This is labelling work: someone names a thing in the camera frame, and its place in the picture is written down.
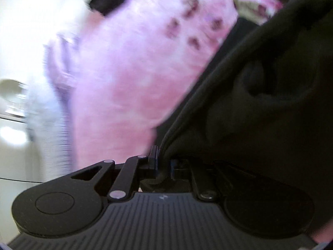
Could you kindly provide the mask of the pink floral bed sheet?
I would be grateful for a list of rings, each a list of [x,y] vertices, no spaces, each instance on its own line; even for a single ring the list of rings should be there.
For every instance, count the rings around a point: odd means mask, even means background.
[[[245,5],[259,23],[278,0],[125,0],[57,35],[47,71],[70,114],[70,161],[81,169],[146,152],[155,129],[197,81]]]

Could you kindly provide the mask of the black garment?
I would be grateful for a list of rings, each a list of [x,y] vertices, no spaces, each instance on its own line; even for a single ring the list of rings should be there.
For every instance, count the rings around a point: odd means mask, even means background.
[[[144,191],[182,192],[171,162],[216,172],[216,197],[263,236],[332,220],[332,0],[289,0],[258,25],[238,17],[219,51],[156,129],[159,173]]]

